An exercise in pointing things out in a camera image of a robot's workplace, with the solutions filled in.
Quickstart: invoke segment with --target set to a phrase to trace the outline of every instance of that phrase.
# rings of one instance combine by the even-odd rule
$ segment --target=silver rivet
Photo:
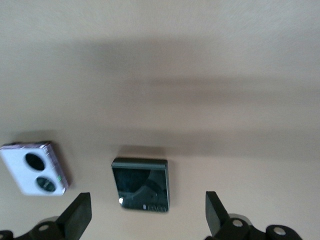
[[[273,229],[273,231],[274,231],[276,234],[281,235],[281,236],[286,235],[286,231],[283,230],[281,227],[278,227],[278,226],[276,226],[276,227]]]
[[[241,228],[244,224],[242,223],[242,221],[236,219],[236,220],[233,220],[232,224],[238,228]]]
[[[39,231],[44,231],[47,230],[49,228],[49,225],[42,225],[41,227],[39,227]]]

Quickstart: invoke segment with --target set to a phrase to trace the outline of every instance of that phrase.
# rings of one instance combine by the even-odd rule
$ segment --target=wall thermostat
[[[50,141],[5,144],[0,155],[25,195],[59,196],[69,187]]]
[[[167,160],[117,157],[111,167],[123,208],[152,212],[169,210]]]

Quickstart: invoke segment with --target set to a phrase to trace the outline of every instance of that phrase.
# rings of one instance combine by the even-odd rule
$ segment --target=black square device
[[[111,167],[123,208],[153,212],[169,210],[167,160],[117,157]]]

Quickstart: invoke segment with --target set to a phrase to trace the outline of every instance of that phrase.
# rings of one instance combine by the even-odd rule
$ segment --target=black circle
[[[56,186],[48,178],[45,178],[45,177],[42,177],[42,176],[37,177],[36,178],[36,183],[38,184],[38,186],[40,188],[42,188],[46,192],[52,193],[52,192],[54,192],[56,190]]]
[[[30,167],[32,167],[33,169],[38,170],[38,171],[45,170],[44,162],[37,155],[32,154],[32,153],[27,153],[25,155],[25,160],[28,163],[28,165]]]

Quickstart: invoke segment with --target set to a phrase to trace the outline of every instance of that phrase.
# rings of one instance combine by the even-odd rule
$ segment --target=wall sensor
[[[59,196],[69,187],[49,141],[5,144],[0,155],[25,195]]]

